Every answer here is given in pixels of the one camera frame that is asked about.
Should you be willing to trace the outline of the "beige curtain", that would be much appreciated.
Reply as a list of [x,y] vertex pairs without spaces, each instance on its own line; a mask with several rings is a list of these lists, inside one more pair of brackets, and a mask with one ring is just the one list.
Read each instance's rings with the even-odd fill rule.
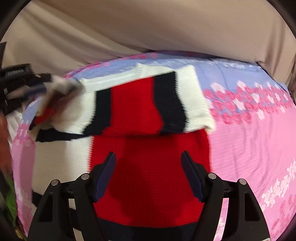
[[32,1],[4,41],[4,66],[36,72],[176,50],[256,62],[295,83],[295,37],[267,1]]

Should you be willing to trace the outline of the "white red black knit sweater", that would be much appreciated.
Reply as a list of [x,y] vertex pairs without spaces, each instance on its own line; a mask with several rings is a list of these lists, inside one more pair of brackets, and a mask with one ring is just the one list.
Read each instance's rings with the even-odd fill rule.
[[181,154],[209,169],[207,131],[215,123],[195,68],[139,64],[144,73],[85,81],[85,92],[34,119],[33,199],[53,179],[75,180],[110,152],[116,166],[95,204],[109,240],[188,240],[203,205]]

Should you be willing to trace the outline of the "pink lavender floral blanket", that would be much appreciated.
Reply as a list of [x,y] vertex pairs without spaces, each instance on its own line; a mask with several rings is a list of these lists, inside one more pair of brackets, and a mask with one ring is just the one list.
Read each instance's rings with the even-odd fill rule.
[[[143,74],[139,64],[173,70],[187,65],[195,68],[215,123],[207,131],[210,167],[204,168],[222,180],[247,181],[263,212],[270,240],[287,232],[295,217],[295,104],[287,88],[255,63],[166,52],[91,64],[68,73],[67,78],[82,85],[82,94],[88,79]],[[44,195],[33,199],[37,136],[32,125],[48,108],[57,108],[43,108],[44,101],[43,96],[36,97],[26,108],[12,147],[17,214],[26,235]],[[214,240],[222,240],[227,207],[228,199],[224,199]]]

